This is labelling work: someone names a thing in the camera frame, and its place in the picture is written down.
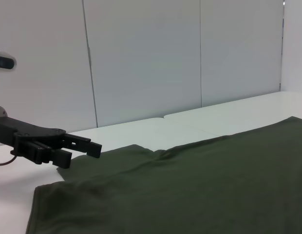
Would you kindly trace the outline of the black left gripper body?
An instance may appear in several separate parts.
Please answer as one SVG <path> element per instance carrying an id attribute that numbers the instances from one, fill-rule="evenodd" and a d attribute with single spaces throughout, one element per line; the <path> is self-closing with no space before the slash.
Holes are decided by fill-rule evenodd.
<path id="1" fill-rule="evenodd" d="M 0 143 L 14 146 L 18 140 L 61 139 L 65 130 L 39 127 L 10 117 L 0 117 Z"/>

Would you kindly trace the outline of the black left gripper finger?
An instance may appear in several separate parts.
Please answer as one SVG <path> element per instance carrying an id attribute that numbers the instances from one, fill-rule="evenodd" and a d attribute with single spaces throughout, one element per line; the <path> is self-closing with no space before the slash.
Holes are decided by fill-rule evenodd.
<path id="1" fill-rule="evenodd" d="M 89 138 L 62 134 L 50 140 L 50 146 L 54 149 L 69 149 L 85 153 L 94 158 L 100 158 L 102 145 L 91 141 Z"/>
<path id="2" fill-rule="evenodd" d="M 60 168 L 68 169 L 71 163 L 72 153 L 62 149 L 53 149 L 38 141 L 18 141 L 11 154 L 23 157 L 35 164 L 52 163 Z"/>

